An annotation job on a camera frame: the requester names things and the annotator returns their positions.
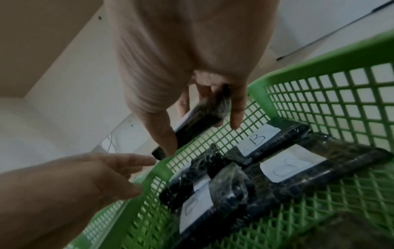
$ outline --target black package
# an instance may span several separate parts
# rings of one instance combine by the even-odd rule
[[[313,133],[244,172],[255,185],[255,195],[238,210],[232,231],[258,219],[273,205],[324,187],[333,180],[374,164],[390,161],[393,154],[354,144],[323,133]]]
[[[222,121],[229,112],[229,107],[230,89],[227,85],[201,100],[195,108],[184,116],[185,121],[175,129],[178,148],[182,148],[192,139]],[[163,160],[167,157],[161,147],[156,148],[152,155],[157,160]]]
[[[306,123],[274,117],[231,148],[226,157],[246,168],[304,138],[309,131],[310,126]]]
[[[351,212],[339,212],[290,237],[278,249],[392,249],[386,231]]]
[[[162,249],[202,248],[212,241],[220,223],[247,203],[253,185],[235,163],[223,168],[172,214],[164,227]]]
[[[186,166],[173,176],[159,195],[161,203],[174,212],[194,194],[194,190],[214,178],[226,165],[226,160],[218,147],[211,144],[206,151],[191,161],[189,167]]]

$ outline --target ceiling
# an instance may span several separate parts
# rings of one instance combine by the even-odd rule
[[[23,97],[103,4],[0,1],[0,97]]]

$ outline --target plastic wrap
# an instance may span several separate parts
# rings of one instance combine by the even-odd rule
[[[182,124],[175,129],[178,148],[183,147],[192,139],[222,121],[229,112],[230,89],[225,85],[220,91],[200,101],[187,115]],[[156,148],[152,155],[157,160],[166,158],[161,147]]]
[[[220,223],[247,203],[253,185],[235,163],[223,168],[172,214],[164,227],[162,249],[201,248],[211,242]]]
[[[229,221],[232,231],[260,218],[274,204],[326,186],[358,169],[386,163],[392,157],[381,148],[345,142],[323,133],[310,134],[244,170],[256,191],[245,208],[238,211],[236,221]]]
[[[293,235],[279,249],[392,249],[394,238],[368,220],[339,212]]]
[[[227,162],[217,146],[211,144],[206,151],[191,161],[189,167],[186,166],[174,175],[159,195],[161,203],[174,212],[204,184],[204,181],[214,178],[226,165]]]
[[[305,137],[310,126],[299,121],[274,117],[226,153],[243,168]]]

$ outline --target green plastic basket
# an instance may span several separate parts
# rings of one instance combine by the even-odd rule
[[[125,202],[94,248],[155,249],[167,210],[158,195],[172,174],[216,143],[223,153],[281,116],[311,123],[314,131],[394,151],[394,32],[272,72],[248,88],[240,129],[228,120],[158,163],[142,182],[144,193]],[[394,235],[394,166],[357,173],[280,205],[249,227],[208,248],[276,248],[294,231],[338,209],[353,211]]]

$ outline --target hand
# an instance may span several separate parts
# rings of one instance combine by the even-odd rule
[[[131,174],[156,163],[134,154],[86,154],[0,175],[0,248],[64,248],[94,214],[142,192]]]
[[[241,125],[249,74],[273,29],[278,0],[105,0],[126,103],[152,138],[177,149],[167,108],[188,109],[188,85],[201,96],[230,86],[230,126]]]

